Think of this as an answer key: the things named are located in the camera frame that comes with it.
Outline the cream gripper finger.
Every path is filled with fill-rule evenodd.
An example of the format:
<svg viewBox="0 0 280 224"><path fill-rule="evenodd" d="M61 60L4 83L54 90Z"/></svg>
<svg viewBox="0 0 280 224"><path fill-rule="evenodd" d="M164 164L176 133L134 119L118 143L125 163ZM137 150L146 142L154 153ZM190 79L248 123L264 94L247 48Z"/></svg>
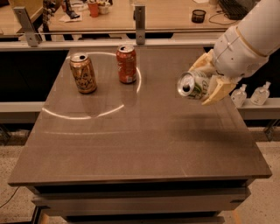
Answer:
<svg viewBox="0 0 280 224"><path fill-rule="evenodd" d="M214 75L209 82L206 96L202 102L208 106L224 99L237 85L237 81L221 75Z"/></svg>
<svg viewBox="0 0 280 224"><path fill-rule="evenodd" d="M215 66L213 63L213 50L203 53L189 68L190 71L201 71L207 77L211 77L215 73Z"/></svg>

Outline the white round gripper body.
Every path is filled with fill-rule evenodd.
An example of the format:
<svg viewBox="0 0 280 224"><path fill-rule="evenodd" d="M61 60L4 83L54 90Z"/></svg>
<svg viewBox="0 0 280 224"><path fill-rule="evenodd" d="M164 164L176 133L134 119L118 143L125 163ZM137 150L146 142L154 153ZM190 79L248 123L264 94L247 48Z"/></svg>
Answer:
<svg viewBox="0 0 280 224"><path fill-rule="evenodd" d="M237 26L229 27L213 48L213 65L229 78L247 78L262 67L269 57L261 55L240 34Z"/></svg>

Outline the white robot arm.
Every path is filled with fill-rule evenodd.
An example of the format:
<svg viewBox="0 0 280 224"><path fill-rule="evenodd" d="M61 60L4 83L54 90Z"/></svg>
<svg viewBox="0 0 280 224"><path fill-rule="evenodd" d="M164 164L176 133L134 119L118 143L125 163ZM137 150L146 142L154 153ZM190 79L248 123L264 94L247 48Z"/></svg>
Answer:
<svg viewBox="0 0 280 224"><path fill-rule="evenodd" d="M279 47L280 0L261 0L194 62L190 70L199 73L198 79L185 77L178 83L178 91L204 105L213 104L266 64Z"/></svg>

